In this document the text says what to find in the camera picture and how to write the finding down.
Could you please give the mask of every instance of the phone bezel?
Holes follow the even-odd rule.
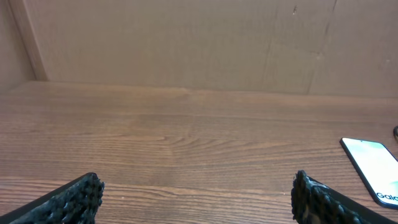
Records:
[[[346,152],[348,158],[350,159],[352,165],[354,166],[356,172],[359,174],[362,182],[365,184],[365,187],[367,188],[368,192],[371,194],[371,197],[373,198],[373,200],[380,206],[384,207],[384,208],[392,208],[392,209],[397,209],[398,210],[398,205],[394,205],[391,203],[386,203],[383,202],[379,199],[379,197],[376,195],[375,191],[373,190],[373,188],[371,187],[370,183],[368,182],[368,180],[366,179],[365,175],[362,173],[361,168],[359,168],[359,165],[356,163],[353,155],[351,154],[351,152],[349,151],[349,149],[347,148],[346,144],[344,143],[343,139],[353,139],[353,138],[341,138],[340,139],[340,144],[343,147],[344,151]],[[379,143],[376,141],[368,141],[368,140],[363,140],[363,139],[353,139],[353,140],[359,140],[359,141],[366,141],[366,142],[375,142],[375,143]],[[395,158],[395,156],[390,152],[390,150],[388,150],[388,148],[383,145],[384,148],[390,153],[390,155],[398,162],[397,158]]]

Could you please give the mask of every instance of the cardboard wall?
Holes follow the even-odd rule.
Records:
[[[0,93],[33,79],[11,8],[7,0],[0,0]]]
[[[16,0],[13,9],[43,80],[398,97],[396,0]]]

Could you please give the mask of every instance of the phone screen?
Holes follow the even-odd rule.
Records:
[[[394,156],[378,142],[349,138],[342,141],[378,199],[398,205],[398,162]]]

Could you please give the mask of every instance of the black phone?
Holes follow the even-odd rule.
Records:
[[[373,200],[398,209],[398,161],[381,143],[342,138],[341,146],[353,163]]]

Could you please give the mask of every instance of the wooden table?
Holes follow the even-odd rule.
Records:
[[[398,156],[398,99],[29,82],[0,95],[0,214],[96,172],[98,223],[295,223],[294,174],[373,202],[339,139]]]

